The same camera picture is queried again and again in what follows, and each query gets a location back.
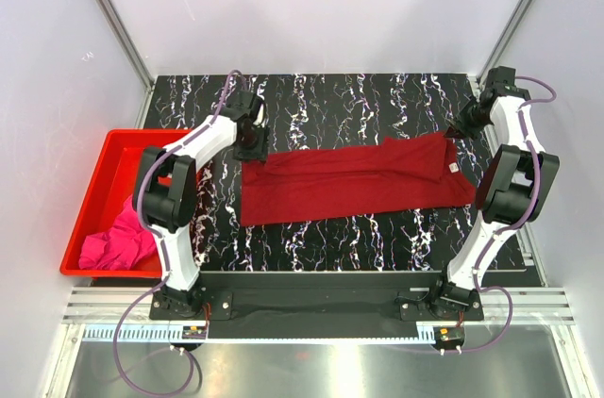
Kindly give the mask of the dark red t shirt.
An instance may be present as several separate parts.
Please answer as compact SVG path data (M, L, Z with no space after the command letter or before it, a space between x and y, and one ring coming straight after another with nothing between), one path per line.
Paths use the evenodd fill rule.
M463 207L475 186L440 132L380 145L274 153L242 167L241 223L288 224Z

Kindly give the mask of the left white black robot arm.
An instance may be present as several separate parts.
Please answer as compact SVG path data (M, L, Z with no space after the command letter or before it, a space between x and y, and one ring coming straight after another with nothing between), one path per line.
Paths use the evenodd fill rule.
M233 147L240 159L266 159L268 125L264 104L226 108L181 139L143 151L133 207L157 246L161 285L174 293L171 308L185 319L203 309L204 296L193 285L199 267L189 234L197 206L197 173L221 151Z

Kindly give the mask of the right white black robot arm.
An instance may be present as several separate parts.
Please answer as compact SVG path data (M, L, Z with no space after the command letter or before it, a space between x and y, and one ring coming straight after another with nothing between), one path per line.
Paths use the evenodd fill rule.
M450 139L470 138L491 125L499 146L476 191L472 230L428 296L437 318L449 319L479 303L482 279L501 247L541 213L560 159L545 151L532 125L530 107L540 102L544 99L532 100L513 84L494 84L468 103L445 133Z

